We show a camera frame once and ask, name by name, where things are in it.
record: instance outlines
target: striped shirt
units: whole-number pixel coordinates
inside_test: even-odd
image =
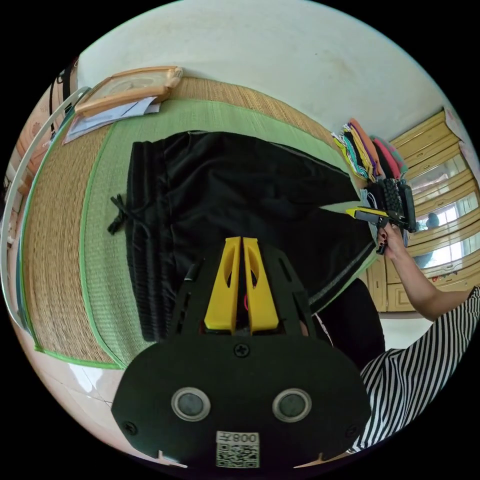
[[[445,313],[419,340],[390,349],[361,372],[371,417],[349,453],[385,440],[420,415],[453,375],[480,321],[480,286]]]

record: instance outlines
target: wrist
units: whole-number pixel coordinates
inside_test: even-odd
[[[413,259],[410,256],[410,254],[407,252],[406,248],[402,248],[399,251],[396,251],[394,253],[393,258],[391,259],[393,264],[403,264],[405,262],[411,262],[412,260]]]

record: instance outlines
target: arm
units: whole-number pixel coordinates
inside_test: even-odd
[[[434,322],[467,300],[470,291],[441,291],[425,277],[405,248],[400,229],[387,224],[379,230],[380,241],[387,241],[385,255],[393,262],[413,308]]]
[[[392,259],[408,300],[423,317],[434,322],[441,315],[465,302],[468,291],[441,291],[425,277],[407,250]]]

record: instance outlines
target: colorful fabric stack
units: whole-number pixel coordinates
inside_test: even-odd
[[[354,118],[332,136],[357,177],[371,182],[404,179],[408,168],[395,147],[378,136],[368,136]]]

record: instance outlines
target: label sticker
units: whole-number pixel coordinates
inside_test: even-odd
[[[218,431],[216,433],[216,466],[229,469],[259,468],[259,434]]]

